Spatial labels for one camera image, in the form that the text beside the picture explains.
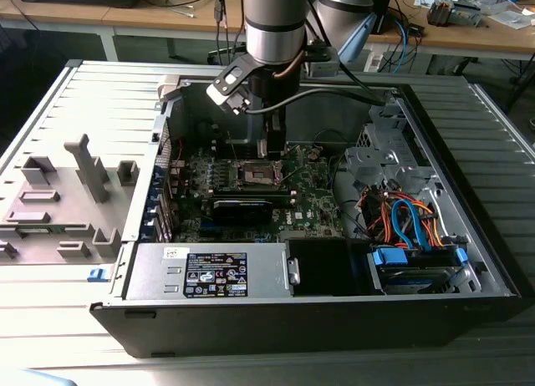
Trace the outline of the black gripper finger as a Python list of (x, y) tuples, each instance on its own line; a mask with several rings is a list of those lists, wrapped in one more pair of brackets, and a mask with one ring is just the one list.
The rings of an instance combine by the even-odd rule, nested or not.
[(271, 113), (267, 116), (266, 141), (267, 157), (270, 160), (279, 160), (286, 150), (286, 114)]

